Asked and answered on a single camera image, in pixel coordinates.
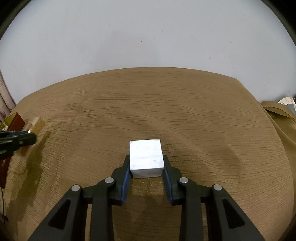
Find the white cloth pile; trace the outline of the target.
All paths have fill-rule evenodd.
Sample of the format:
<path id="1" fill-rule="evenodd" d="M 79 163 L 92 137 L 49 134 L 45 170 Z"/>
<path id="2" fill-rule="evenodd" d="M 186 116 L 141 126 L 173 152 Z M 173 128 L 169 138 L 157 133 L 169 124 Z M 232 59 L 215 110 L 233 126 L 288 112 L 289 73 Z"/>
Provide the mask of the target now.
<path id="1" fill-rule="evenodd" d="M 287 96 L 278 101 L 278 103 L 281 103 L 284 106 L 288 107 L 294 114 L 296 114 L 295 96 Z"/>

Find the brown tablecloth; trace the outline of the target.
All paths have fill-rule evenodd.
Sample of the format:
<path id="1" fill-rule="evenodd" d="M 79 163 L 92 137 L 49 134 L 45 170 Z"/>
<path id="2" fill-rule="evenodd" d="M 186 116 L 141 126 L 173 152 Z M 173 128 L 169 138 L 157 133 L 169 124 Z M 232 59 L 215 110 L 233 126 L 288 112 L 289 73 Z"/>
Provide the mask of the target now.
<path id="1" fill-rule="evenodd" d="M 12 158 L 1 204 L 14 240 L 27 240 L 74 184 L 121 166 L 132 140 L 159 139 L 172 166 L 221 184 L 266 240 L 295 217 L 295 114 L 258 102 L 236 79 L 178 68 L 92 73 L 43 88 L 15 112 L 38 141 Z"/>

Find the patterned beige curtain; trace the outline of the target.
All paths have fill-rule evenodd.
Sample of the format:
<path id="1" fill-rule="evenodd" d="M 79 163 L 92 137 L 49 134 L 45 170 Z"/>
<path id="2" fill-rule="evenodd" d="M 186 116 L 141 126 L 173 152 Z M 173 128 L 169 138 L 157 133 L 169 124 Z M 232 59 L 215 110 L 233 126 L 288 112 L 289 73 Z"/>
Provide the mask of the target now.
<path id="1" fill-rule="evenodd" d="M 16 104 L 0 74 L 0 120 L 1 123 L 11 114 Z"/>

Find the gold metal tin tray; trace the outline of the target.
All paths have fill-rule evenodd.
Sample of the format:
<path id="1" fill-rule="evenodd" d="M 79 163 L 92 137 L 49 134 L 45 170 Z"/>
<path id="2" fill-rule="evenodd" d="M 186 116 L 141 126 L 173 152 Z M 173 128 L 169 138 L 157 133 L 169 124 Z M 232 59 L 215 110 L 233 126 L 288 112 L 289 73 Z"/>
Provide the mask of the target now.
<path id="1" fill-rule="evenodd" d="M 25 126 L 25 122 L 22 117 L 18 113 L 14 113 L 7 117 L 1 123 L 1 131 L 9 131 L 9 132 L 18 132 L 23 129 Z M 1 188 L 5 189 L 6 186 L 6 179 L 8 175 L 8 168 L 10 165 L 11 157 L 1 159 L 1 166 L 0 166 L 0 179 L 1 179 Z"/>

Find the white striped small box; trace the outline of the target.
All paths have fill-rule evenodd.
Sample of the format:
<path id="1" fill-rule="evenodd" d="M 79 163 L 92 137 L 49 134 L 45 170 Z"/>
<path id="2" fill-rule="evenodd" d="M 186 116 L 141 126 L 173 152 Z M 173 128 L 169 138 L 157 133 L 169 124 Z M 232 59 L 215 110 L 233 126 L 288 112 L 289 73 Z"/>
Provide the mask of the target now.
<path id="1" fill-rule="evenodd" d="M 133 178 L 154 178 L 162 175 L 164 158 L 160 140 L 129 142 L 129 168 Z"/>

